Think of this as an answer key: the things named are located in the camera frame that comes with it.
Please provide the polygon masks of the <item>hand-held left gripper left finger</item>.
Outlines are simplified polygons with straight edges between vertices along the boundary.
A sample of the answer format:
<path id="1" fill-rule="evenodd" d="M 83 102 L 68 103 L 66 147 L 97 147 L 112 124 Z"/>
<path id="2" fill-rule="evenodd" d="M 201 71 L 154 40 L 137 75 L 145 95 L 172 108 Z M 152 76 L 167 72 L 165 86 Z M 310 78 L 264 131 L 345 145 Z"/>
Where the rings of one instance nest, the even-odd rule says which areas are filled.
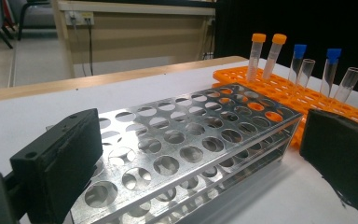
<path id="1" fill-rule="evenodd" d="M 62 224 L 103 154 L 98 110 L 70 115 L 10 158 L 15 215 Z"/>

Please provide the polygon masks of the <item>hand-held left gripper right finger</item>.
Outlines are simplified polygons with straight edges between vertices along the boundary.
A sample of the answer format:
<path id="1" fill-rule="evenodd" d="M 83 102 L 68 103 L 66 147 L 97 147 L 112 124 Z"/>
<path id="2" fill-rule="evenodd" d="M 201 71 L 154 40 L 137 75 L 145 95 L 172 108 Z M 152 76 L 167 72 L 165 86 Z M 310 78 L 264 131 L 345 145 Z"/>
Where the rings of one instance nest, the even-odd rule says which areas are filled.
<path id="1" fill-rule="evenodd" d="M 299 154 L 322 175 L 343 203 L 358 210 L 358 122 L 311 109 Z"/>

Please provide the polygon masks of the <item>orange plastic test tube rack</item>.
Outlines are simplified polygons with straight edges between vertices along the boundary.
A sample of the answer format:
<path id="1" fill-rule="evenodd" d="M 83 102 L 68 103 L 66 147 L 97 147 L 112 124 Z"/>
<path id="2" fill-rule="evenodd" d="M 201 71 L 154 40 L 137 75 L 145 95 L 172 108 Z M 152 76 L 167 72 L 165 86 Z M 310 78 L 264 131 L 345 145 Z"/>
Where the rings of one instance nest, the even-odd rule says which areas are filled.
<path id="1" fill-rule="evenodd" d="M 272 74 L 269 79 L 263 79 L 263 70 L 260 68 L 257 69 L 255 80 L 248 82 L 246 76 L 247 70 L 247 65 L 216 70 L 213 72 L 213 78 L 216 80 L 215 86 L 240 83 L 276 102 L 289 106 L 302 113 L 303 119 L 298 124 L 296 133 L 291 142 L 291 145 L 294 148 L 300 147 L 308 111 L 310 109 L 321 109 L 358 122 L 358 108 L 354 106 L 341 103 L 335 99 L 327 98 L 319 92 L 308 88 L 294 90 L 293 83 L 287 78 L 279 77 L 275 74 Z"/>

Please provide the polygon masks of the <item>blue-capped clear test tube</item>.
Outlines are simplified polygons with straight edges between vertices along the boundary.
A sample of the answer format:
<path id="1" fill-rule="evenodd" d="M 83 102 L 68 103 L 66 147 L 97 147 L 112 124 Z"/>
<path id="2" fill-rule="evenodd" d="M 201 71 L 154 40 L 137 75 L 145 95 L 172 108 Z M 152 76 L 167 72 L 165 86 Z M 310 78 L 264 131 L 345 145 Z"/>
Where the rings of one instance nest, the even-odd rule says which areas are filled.
<path id="1" fill-rule="evenodd" d="M 299 70 L 303 62 L 306 49 L 307 46 L 304 44 L 294 45 L 293 57 L 292 57 L 289 75 L 288 75 L 288 80 L 291 81 L 293 84 L 296 83 L 297 75 L 299 74 Z"/>
<path id="2" fill-rule="evenodd" d="M 320 87 L 320 93 L 325 97 L 330 96 L 340 55 L 341 49 L 328 49 L 326 52 L 323 78 Z"/>

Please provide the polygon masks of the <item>orange-capped plastic tube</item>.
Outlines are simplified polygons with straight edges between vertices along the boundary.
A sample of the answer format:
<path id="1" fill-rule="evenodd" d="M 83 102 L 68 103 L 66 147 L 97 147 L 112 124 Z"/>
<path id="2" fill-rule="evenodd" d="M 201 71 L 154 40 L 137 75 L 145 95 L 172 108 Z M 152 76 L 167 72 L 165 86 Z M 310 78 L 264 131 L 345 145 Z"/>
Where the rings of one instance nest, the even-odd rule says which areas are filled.
<path id="1" fill-rule="evenodd" d="M 263 44 L 266 41 L 266 38 L 267 36 L 265 34 L 254 33 L 252 35 L 252 47 L 250 51 L 248 70 L 246 74 L 246 78 L 248 81 L 254 81 L 256 78 L 258 63 L 261 56 Z"/>
<path id="2" fill-rule="evenodd" d="M 275 66 L 275 63 L 277 62 L 277 59 L 280 55 L 282 46 L 285 44 L 287 40 L 287 36 L 284 34 L 275 34 L 272 37 L 272 44 L 268 53 L 268 58 L 263 70 L 262 78 L 263 79 L 269 79 L 272 70 Z"/>

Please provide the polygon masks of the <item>metal test tube rack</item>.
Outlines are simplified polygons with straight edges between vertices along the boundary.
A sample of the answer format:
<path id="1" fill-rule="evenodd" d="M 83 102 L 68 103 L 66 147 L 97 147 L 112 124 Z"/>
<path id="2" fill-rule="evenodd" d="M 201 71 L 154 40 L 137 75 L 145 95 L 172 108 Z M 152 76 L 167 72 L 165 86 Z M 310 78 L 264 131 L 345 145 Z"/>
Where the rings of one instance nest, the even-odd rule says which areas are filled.
<path id="1" fill-rule="evenodd" d="M 172 224 L 281 159 L 301 118 L 240 84 L 102 113 L 103 155 L 66 224 Z"/>

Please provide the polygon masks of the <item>black curtain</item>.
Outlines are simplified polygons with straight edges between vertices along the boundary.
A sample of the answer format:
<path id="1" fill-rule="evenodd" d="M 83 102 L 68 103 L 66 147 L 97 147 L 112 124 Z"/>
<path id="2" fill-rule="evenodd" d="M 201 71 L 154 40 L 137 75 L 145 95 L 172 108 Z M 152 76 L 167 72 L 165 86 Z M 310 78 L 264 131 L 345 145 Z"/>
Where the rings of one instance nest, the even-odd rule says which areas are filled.
<path id="1" fill-rule="evenodd" d="M 294 45 L 305 44 L 305 56 L 316 61 L 312 74 L 317 78 L 329 49 L 341 50 L 336 83 L 349 67 L 358 67 L 358 0 L 217 0 L 215 22 L 216 58 L 247 58 L 254 33 L 267 36 L 262 53 L 267 57 L 271 38 L 284 34 L 279 64 L 288 66 Z"/>

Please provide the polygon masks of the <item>white power outlet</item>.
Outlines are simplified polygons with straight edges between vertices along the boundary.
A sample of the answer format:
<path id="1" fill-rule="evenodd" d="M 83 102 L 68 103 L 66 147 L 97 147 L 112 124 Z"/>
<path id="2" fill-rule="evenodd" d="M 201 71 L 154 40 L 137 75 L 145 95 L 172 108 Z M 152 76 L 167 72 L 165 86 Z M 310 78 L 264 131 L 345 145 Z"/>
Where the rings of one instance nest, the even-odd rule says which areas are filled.
<path id="1" fill-rule="evenodd" d="M 65 11 L 65 22 L 67 25 L 93 25 L 94 18 L 91 11 Z"/>

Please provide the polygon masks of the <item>wooden desk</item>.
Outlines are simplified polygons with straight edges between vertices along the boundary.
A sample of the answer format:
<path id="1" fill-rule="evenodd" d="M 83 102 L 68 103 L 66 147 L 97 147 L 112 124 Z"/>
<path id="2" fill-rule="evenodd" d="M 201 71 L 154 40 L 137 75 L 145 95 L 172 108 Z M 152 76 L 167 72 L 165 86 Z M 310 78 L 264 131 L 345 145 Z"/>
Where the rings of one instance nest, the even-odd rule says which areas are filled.
<path id="1" fill-rule="evenodd" d="M 51 0 L 71 77 L 198 61 L 212 39 L 209 2 Z M 67 25 L 65 11 L 91 11 L 93 25 Z"/>

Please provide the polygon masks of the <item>black metal chair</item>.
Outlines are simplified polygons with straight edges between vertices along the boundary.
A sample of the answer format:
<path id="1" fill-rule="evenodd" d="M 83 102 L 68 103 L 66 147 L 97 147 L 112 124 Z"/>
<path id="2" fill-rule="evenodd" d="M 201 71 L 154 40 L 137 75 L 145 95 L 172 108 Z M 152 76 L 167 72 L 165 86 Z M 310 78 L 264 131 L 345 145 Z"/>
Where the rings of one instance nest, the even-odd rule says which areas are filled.
<path id="1" fill-rule="evenodd" d="M 55 27 L 54 13 L 50 0 L 0 0 L 0 38 L 12 49 L 8 41 L 13 36 L 6 28 L 18 28 L 21 40 L 24 29 L 52 29 Z"/>

